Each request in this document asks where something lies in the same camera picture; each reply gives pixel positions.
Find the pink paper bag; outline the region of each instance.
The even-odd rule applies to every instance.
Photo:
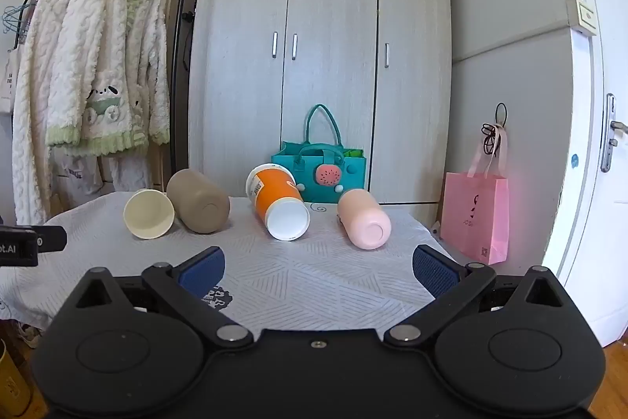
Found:
[[[448,172],[445,177],[445,199],[441,238],[452,247],[485,264],[504,261],[508,254],[508,180],[506,131],[495,127],[493,154],[484,173],[476,174],[482,158],[482,143],[473,158],[469,172]],[[494,152],[499,144],[499,175],[489,174]]]

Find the pink round bag charm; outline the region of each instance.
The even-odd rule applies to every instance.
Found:
[[[316,168],[314,179],[323,187],[335,187],[340,183],[342,171],[334,164],[321,164]]]

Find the pink bottle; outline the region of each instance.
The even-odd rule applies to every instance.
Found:
[[[391,235],[391,220],[375,198],[363,189],[351,189],[338,201],[338,216],[349,239],[360,249],[376,249]]]

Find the teal handbag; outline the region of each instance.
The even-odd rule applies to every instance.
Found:
[[[329,116],[337,144],[310,144],[310,122],[317,108]],[[281,143],[272,163],[287,168],[294,176],[301,197],[309,203],[337,203],[340,195],[352,188],[364,188],[366,158],[361,149],[342,146],[340,130],[332,113],[322,103],[315,105],[305,124],[303,143]]]

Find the wardrobe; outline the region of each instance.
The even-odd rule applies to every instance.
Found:
[[[435,215],[450,80],[450,0],[197,0],[189,164],[244,196],[249,171],[302,141],[324,103],[378,201]],[[322,112],[310,141],[335,142]]]

